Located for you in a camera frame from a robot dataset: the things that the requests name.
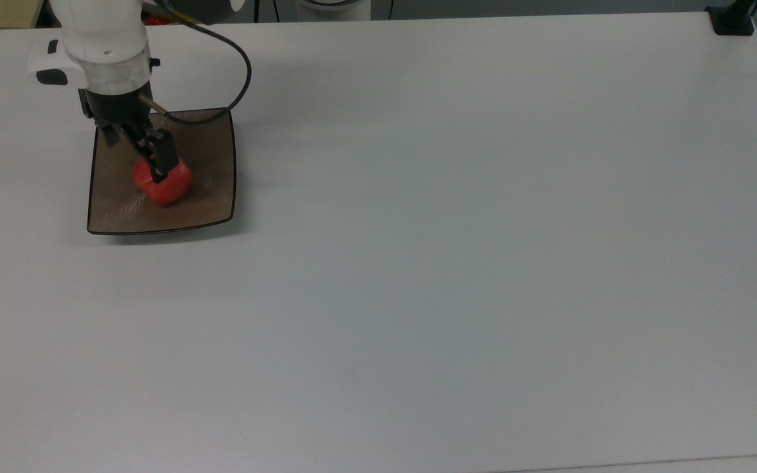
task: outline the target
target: square plate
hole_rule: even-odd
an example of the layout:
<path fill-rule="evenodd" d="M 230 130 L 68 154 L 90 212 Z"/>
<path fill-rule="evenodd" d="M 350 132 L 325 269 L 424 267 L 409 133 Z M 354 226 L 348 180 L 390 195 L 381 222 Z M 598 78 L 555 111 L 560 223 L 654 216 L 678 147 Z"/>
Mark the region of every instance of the square plate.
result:
<path fill-rule="evenodd" d="M 200 120 L 222 110 L 172 112 Z M 93 176 L 89 186 L 87 231 L 96 235 L 143 235 L 192 230 L 229 221 L 235 212 L 235 132 L 232 115 L 206 125 L 180 125 L 151 114 L 154 127 L 174 135 L 177 153 L 192 171 L 192 185 L 183 198 L 162 207 L 134 185 L 133 166 L 141 157 L 124 139 L 107 146 L 96 131 Z"/>

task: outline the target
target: gray floor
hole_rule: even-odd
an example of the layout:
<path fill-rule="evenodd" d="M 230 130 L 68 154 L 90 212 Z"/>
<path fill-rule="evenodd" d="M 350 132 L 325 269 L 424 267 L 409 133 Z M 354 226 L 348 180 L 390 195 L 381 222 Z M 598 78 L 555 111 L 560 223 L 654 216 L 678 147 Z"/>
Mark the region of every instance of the gray floor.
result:
<path fill-rule="evenodd" d="M 726 5 L 731 0 L 396 0 L 393 19 L 466 18 L 523 15 L 562 15 L 623 12 L 702 12 L 707 5 Z M 294 0 L 277 0 L 283 22 L 296 21 Z M 233 21 L 252 21 L 253 0 Z M 262 22 L 274 22 L 273 0 L 261 0 Z M 390 0 L 373 0 L 373 18 L 385 19 Z"/>

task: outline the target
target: black button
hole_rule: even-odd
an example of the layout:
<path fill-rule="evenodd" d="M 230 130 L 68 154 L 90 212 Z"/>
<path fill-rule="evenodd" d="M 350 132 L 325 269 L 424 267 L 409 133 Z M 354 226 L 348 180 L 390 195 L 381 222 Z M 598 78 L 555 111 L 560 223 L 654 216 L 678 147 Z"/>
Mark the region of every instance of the black button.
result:
<path fill-rule="evenodd" d="M 66 77 L 66 72 L 60 71 L 60 69 L 46 69 L 45 71 L 37 72 L 37 80 L 41 84 L 46 85 L 66 85 L 69 83 L 69 79 Z"/>

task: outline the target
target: red object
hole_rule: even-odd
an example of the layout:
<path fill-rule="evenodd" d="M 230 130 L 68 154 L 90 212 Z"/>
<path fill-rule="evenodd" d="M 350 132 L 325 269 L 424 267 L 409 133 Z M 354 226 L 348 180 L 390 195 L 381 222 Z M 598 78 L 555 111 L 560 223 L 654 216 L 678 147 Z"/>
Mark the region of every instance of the red object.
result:
<path fill-rule="evenodd" d="M 139 159 L 133 167 L 133 183 L 151 200 L 160 206 L 168 206 L 183 197 L 192 183 L 192 171 L 183 161 L 168 172 L 168 176 L 158 185 L 150 177 L 150 168 L 145 159 Z"/>
<path fill-rule="evenodd" d="M 142 23 L 146 24 L 147 26 L 159 26 L 161 24 L 169 24 L 169 21 L 156 15 L 150 15 L 148 17 L 145 17 L 145 19 L 142 20 Z"/>

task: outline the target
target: black cable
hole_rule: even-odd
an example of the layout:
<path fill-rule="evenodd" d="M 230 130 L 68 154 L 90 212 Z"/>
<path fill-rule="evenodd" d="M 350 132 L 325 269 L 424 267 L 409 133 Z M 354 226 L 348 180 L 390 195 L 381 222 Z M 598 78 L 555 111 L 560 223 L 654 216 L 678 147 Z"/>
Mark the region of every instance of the black cable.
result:
<path fill-rule="evenodd" d="M 241 99 L 244 98 L 244 94 L 247 93 L 247 89 L 249 89 L 250 87 L 250 77 L 252 77 L 253 75 L 253 68 L 250 65 L 250 57 L 248 57 L 247 53 L 244 52 L 243 49 L 241 49 L 241 46 L 235 44 L 235 42 L 232 39 L 226 38 L 225 36 L 219 35 L 212 30 L 207 30 L 202 26 L 193 24 L 192 22 L 187 21 L 184 18 L 181 18 L 179 15 L 177 15 L 176 12 L 173 12 L 171 9 L 168 8 L 168 4 L 166 4 L 166 0 L 156 0 L 156 5 L 159 6 L 159 8 L 162 9 L 162 11 L 164 11 L 168 16 L 173 18 L 174 21 L 177 21 L 177 23 L 190 27 L 192 30 L 199 31 L 203 33 L 204 35 L 212 36 L 214 39 L 218 39 L 232 46 L 232 48 L 238 51 L 238 54 L 240 54 L 241 57 L 244 58 L 244 63 L 247 65 L 247 78 L 244 79 L 244 87 L 241 87 L 241 91 L 235 97 L 235 100 L 233 100 L 231 104 L 227 105 L 226 108 L 224 108 L 222 111 L 219 111 L 217 114 L 214 114 L 211 117 L 201 119 L 201 120 L 184 120 L 184 119 L 172 116 L 172 114 L 168 112 L 164 113 L 163 116 L 165 116 L 166 119 L 169 119 L 175 123 L 180 123 L 181 125 L 204 125 L 207 123 L 211 123 L 214 120 L 218 120 L 222 116 L 225 116 L 226 114 L 229 113 L 229 111 L 235 108 L 235 105 L 238 105 L 238 102 L 241 102 Z"/>

